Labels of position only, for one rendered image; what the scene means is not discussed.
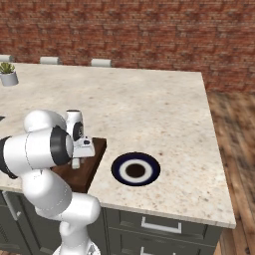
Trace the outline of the brown wooden tray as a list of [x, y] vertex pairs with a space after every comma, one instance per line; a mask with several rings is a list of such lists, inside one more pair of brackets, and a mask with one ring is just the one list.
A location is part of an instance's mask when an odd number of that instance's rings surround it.
[[93, 143], [96, 155], [82, 159], [78, 169], [72, 169], [70, 164], [52, 167], [52, 170], [62, 177], [74, 192], [87, 193], [94, 179], [107, 148], [105, 138], [94, 137]]

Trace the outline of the green plant in white pot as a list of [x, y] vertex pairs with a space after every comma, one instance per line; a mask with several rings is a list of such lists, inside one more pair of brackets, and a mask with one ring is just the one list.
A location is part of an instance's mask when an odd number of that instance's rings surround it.
[[0, 80], [4, 87], [12, 87], [19, 84], [15, 67], [12, 64], [6, 62], [0, 64]]

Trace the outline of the dark brown round dessert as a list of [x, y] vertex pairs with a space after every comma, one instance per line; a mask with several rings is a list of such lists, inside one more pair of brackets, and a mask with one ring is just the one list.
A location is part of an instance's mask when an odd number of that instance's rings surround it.
[[126, 168], [126, 173], [130, 177], [139, 178], [144, 175], [145, 168], [141, 164], [133, 163]]

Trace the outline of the dark grey cupboard door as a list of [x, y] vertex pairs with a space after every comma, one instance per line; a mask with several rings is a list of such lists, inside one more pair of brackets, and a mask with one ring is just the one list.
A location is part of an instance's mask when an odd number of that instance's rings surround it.
[[58, 221], [39, 216], [22, 193], [9, 198], [21, 215], [15, 221], [0, 190], [0, 250], [20, 255], [52, 255], [61, 245]]

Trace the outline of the dark blue white plate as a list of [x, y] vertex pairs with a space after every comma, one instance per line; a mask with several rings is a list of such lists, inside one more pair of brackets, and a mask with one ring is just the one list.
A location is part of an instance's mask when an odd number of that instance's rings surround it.
[[[133, 163], [141, 164], [145, 173], [139, 178], [127, 175], [126, 168]], [[153, 183], [160, 175], [158, 161], [149, 154], [143, 152], [128, 152], [118, 156], [111, 167], [113, 177], [120, 183], [128, 186], [145, 186]]]

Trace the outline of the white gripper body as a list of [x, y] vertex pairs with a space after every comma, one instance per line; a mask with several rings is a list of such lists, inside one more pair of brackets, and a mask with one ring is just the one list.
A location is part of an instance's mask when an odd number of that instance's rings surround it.
[[94, 156], [95, 149], [90, 146], [76, 146], [74, 148], [73, 158], [81, 158], [81, 157], [92, 157]]

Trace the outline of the dark grey drawer front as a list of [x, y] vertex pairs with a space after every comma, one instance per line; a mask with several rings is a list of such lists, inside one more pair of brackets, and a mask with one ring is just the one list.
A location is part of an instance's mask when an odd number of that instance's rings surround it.
[[171, 218], [159, 217], [154, 215], [129, 212], [129, 211], [120, 212], [121, 223], [125, 224], [126, 226], [133, 226], [135, 228], [139, 228], [146, 231], [155, 231], [160, 234], [174, 234], [174, 233], [167, 233], [163, 231], [156, 231], [156, 230], [142, 228], [140, 224], [141, 224], [141, 218], [143, 216], [146, 217], [147, 223], [158, 224], [158, 225], [163, 225], [163, 226], [168, 226], [173, 228], [177, 227], [177, 222], [181, 222], [182, 233], [177, 235], [203, 237], [203, 234], [204, 234], [205, 226], [203, 224], [182, 221], [179, 219], [171, 219]]
[[132, 231], [109, 229], [111, 255], [139, 255], [141, 246], [149, 249], [163, 248], [177, 255], [213, 255], [214, 248], [200, 244], [164, 239]]

